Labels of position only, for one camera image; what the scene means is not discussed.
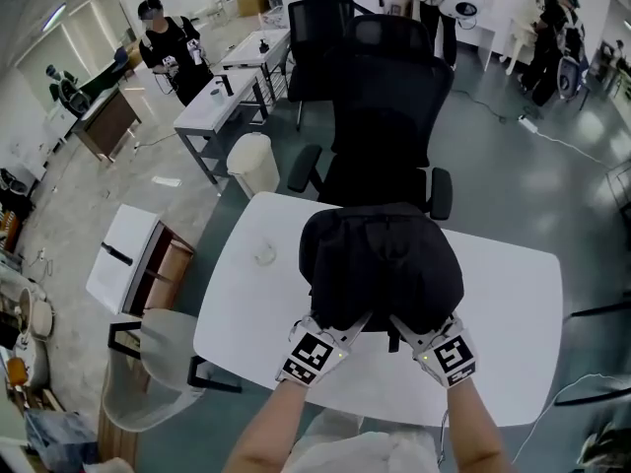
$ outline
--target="floor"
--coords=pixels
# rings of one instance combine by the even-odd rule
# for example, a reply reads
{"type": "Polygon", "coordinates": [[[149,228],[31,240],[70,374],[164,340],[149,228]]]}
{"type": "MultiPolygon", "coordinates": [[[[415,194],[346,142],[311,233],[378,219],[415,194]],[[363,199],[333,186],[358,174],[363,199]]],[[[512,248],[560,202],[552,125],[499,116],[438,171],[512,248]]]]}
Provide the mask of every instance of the floor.
{"type": "MultiPolygon", "coordinates": [[[[534,109],[519,92],[515,77],[506,77],[496,61],[482,74],[477,61],[470,51],[459,53],[454,91],[430,142],[432,166],[449,170],[455,184],[454,210],[443,226],[556,254],[563,273],[565,314],[615,303],[626,289],[627,243],[605,172],[631,153],[628,127],[605,96],[593,93],[581,112],[578,101],[558,101],[534,122],[540,133],[579,147],[604,166],[533,136],[516,123],[519,115],[534,113],[534,109]],[[466,90],[507,120],[500,121],[458,90],[466,90]]],[[[326,149],[333,136],[329,103],[306,105],[300,133],[294,129],[295,115],[296,108],[281,101],[262,128],[272,139],[283,178],[305,144],[320,143],[326,149]]],[[[326,170],[327,159],[330,154],[321,160],[321,172],[326,170]]],[[[279,192],[289,193],[284,180],[279,192]]],[[[304,196],[315,198],[315,192],[304,196]]],[[[178,309],[198,312],[213,266],[245,205],[238,185],[229,182],[199,240],[178,309]]],[[[629,372],[628,318],[620,314],[567,322],[550,396],[586,373],[629,372]]],[[[536,334],[532,331],[533,342],[536,334]]],[[[616,386],[615,381],[589,379],[567,390],[564,397],[616,386]]],[[[194,407],[141,436],[137,470],[168,471],[185,458],[191,471],[221,471],[235,440],[267,394],[266,389],[248,383],[242,395],[207,393],[194,407]]],[[[317,411],[310,406],[303,425],[317,411]]],[[[610,418],[618,425],[628,425],[630,417],[621,404],[553,408],[538,424],[520,455],[518,468],[571,471],[590,430],[610,418]]],[[[369,429],[378,426],[373,422],[369,429]]],[[[529,430],[530,426],[502,430],[511,457],[529,430]]],[[[438,440],[439,430],[431,432],[438,440]]],[[[448,459],[442,470],[456,471],[449,452],[449,433],[446,448],[448,459]]]]}
{"type": "MultiPolygon", "coordinates": [[[[257,28],[256,17],[231,21],[216,31],[215,53],[225,54],[229,45],[257,28]]],[[[65,408],[86,415],[94,428],[112,314],[85,288],[118,206],[125,203],[160,214],[167,226],[196,245],[219,199],[174,134],[173,121],[183,109],[175,95],[145,97],[133,77],[121,83],[121,89],[142,124],[131,127],[113,165],[99,162],[76,137],[69,137],[49,160],[35,191],[36,210],[18,247],[27,260],[25,274],[42,282],[56,312],[47,345],[52,389],[65,408]],[[138,142],[146,147],[134,152],[138,142]],[[161,185],[152,181],[156,176],[176,178],[181,184],[161,185]],[[37,259],[42,249],[48,265],[37,259]]]]}
{"type": "MultiPolygon", "coordinates": [[[[144,121],[132,128],[136,139],[150,143],[172,133],[166,108],[152,107],[135,92],[127,95],[144,121]]],[[[443,226],[556,254],[566,314],[615,303],[627,275],[626,236],[605,172],[631,154],[630,132],[605,96],[593,93],[581,112],[579,105],[558,101],[535,124],[540,133],[578,146],[604,166],[520,127],[517,117],[533,111],[515,76],[506,77],[496,60],[483,74],[477,56],[461,50],[454,91],[439,116],[429,149],[432,166],[449,170],[455,184],[454,210],[443,226]],[[466,90],[507,120],[500,121],[457,90],[466,90]]],[[[259,128],[272,139],[282,179],[305,144],[319,143],[326,149],[333,137],[329,103],[306,105],[300,133],[295,131],[295,116],[296,108],[281,101],[259,128]]],[[[234,181],[222,181],[218,197],[177,137],[141,148],[137,154],[132,142],[130,138],[109,167],[95,162],[77,142],[64,147],[51,160],[37,210],[22,237],[29,262],[43,247],[45,257],[54,260],[52,276],[43,281],[57,311],[55,335],[49,342],[53,389],[68,408],[92,418],[98,410],[111,316],[84,289],[99,241],[118,204],[160,213],[176,232],[196,244],[176,303],[177,309],[191,314],[198,312],[221,248],[246,205],[234,181]],[[176,188],[155,184],[151,181],[155,175],[179,178],[182,184],[176,188]]],[[[325,153],[321,172],[329,159],[330,153],[325,153]]],[[[288,192],[284,180],[279,192],[288,192]]],[[[315,192],[304,196],[314,198],[315,192]]],[[[37,280],[42,272],[39,262],[29,269],[37,280]]],[[[551,395],[588,372],[629,372],[627,320],[619,315],[568,322],[551,395]]],[[[536,341],[536,331],[532,339],[536,341]]],[[[602,390],[604,385],[615,383],[588,380],[565,396],[602,390]]],[[[186,471],[221,471],[239,433],[267,394],[253,384],[246,384],[242,395],[208,392],[193,407],[140,437],[137,471],[174,471],[184,462],[186,471]]],[[[315,407],[307,410],[304,424],[316,411],[315,407]]],[[[630,417],[622,406],[552,409],[524,449],[519,469],[571,471],[586,433],[609,414],[618,423],[630,417]]],[[[528,426],[502,430],[511,455],[528,431],[528,426]]],[[[437,438],[439,430],[432,433],[437,438]]],[[[442,470],[455,471],[449,454],[442,470]]]]}

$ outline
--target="chair armrest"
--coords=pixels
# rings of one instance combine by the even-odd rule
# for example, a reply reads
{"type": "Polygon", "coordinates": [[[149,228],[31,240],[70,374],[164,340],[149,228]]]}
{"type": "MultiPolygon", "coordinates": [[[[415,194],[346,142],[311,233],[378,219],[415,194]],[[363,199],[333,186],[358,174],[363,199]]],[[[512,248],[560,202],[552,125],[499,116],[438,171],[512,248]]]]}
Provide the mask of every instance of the chair armrest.
{"type": "Polygon", "coordinates": [[[287,180],[289,189],[297,193],[304,193],[307,184],[311,181],[315,189],[321,191],[322,179],[316,170],[316,163],[320,154],[322,154],[322,147],[317,145],[307,146],[300,152],[287,180]]]}
{"type": "Polygon", "coordinates": [[[432,170],[432,197],[430,198],[430,217],[436,221],[445,221],[452,212],[454,188],[452,176],[445,169],[432,170]]]}
{"type": "Polygon", "coordinates": [[[140,359],[140,352],[130,349],[126,345],[116,342],[116,333],[119,331],[134,331],[140,329],[142,323],[138,322],[116,322],[109,325],[109,335],[107,336],[107,346],[113,351],[129,356],[133,359],[140,359]]]}
{"type": "Polygon", "coordinates": [[[280,73],[283,75],[287,75],[287,58],[289,57],[289,53],[292,51],[292,44],[287,46],[285,52],[280,57],[280,61],[278,62],[278,68],[280,68],[280,73]]]}

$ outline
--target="black office chair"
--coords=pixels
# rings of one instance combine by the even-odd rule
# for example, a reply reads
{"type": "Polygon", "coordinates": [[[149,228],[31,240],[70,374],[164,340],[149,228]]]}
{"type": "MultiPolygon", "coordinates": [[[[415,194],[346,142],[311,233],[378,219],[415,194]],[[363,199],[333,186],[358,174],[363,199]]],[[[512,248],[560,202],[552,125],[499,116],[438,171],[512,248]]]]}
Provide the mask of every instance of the black office chair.
{"type": "Polygon", "coordinates": [[[395,16],[355,18],[343,46],[327,62],[335,83],[335,157],[324,181],[316,171],[321,147],[306,147],[288,187],[304,192],[309,181],[318,201],[344,207],[408,202],[436,220],[452,209],[452,180],[432,171],[426,198],[427,147],[454,80],[435,58],[418,22],[395,16]]]}
{"type": "Polygon", "coordinates": [[[299,101],[296,129],[305,101],[331,100],[332,88],[327,82],[324,54],[339,45],[346,28],[355,15],[350,0],[302,0],[289,4],[291,45],[280,62],[280,70],[287,79],[286,61],[290,50],[295,65],[287,87],[289,101],[299,101]]]}

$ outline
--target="black shirt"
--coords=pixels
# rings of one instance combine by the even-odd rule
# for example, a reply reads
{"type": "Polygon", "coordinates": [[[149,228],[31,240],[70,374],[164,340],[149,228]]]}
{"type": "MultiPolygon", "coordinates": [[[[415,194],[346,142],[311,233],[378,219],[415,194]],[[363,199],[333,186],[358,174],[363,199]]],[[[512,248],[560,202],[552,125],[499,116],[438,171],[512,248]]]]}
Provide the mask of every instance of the black shirt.
{"type": "Polygon", "coordinates": [[[151,41],[153,50],[150,50],[142,40],[140,41],[140,55],[149,68],[157,65],[163,65],[163,59],[172,56],[179,65],[179,72],[175,76],[188,76],[199,72],[200,70],[208,71],[205,63],[195,65],[195,62],[188,52],[186,43],[192,38],[199,39],[199,32],[193,27],[187,18],[182,17],[183,30],[175,24],[174,20],[167,18],[169,27],[163,34],[158,34],[148,30],[146,35],[151,41]]]}
{"type": "Polygon", "coordinates": [[[541,14],[542,20],[547,28],[539,32],[537,44],[550,45],[556,42],[556,36],[563,30],[568,19],[561,4],[556,0],[546,0],[545,10],[541,14]]]}

